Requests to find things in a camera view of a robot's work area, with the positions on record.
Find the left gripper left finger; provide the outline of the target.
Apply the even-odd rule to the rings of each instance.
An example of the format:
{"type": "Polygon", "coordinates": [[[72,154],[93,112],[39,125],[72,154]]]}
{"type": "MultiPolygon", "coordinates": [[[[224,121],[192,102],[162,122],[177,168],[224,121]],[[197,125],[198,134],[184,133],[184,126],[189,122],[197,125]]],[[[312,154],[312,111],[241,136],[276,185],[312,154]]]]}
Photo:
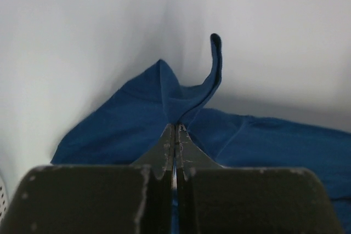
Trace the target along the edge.
{"type": "Polygon", "coordinates": [[[1,233],[170,233],[174,126],[129,165],[46,165],[21,180],[1,233]]]}

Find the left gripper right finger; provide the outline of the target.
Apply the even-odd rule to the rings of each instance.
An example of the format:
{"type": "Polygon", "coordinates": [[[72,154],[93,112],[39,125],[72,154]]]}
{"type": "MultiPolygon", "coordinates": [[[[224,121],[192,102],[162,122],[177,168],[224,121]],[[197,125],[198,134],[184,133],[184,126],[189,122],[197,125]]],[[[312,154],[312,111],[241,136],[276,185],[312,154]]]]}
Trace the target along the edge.
{"type": "Polygon", "coordinates": [[[175,128],[180,233],[343,233],[310,170],[226,168],[175,128]]]}

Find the navy blue t shirt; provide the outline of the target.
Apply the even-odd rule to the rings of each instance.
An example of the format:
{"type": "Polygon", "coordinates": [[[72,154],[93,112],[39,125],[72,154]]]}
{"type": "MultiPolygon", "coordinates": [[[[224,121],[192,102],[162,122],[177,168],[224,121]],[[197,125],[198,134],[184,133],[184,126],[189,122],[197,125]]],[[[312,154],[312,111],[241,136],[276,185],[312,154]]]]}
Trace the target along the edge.
{"type": "Polygon", "coordinates": [[[165,126],[183,124],[192,141],[224,166],[298,166],[322,181],[350,233],[350,134],[272,117],[208,109],[222,80],[222,43],[210,37],[212,68],[200,85],[179,83],[159,60],[72,128],[52,164],[128,164],[154,146],[165,126]]]}

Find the white laundry basket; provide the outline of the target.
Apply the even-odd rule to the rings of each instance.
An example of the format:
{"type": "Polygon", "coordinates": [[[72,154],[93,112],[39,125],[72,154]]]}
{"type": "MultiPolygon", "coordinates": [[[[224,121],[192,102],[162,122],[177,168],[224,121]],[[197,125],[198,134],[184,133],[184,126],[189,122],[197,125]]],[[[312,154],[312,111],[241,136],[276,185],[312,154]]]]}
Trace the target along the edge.
{"type": "Polygon", "coordinates": [[[0,177],[0,221],[3,221],[3,218],[7,212],[7,206],[8,206],[8,195],[7,195],[7,188],[5,186],[5,183],[0,177]]]}

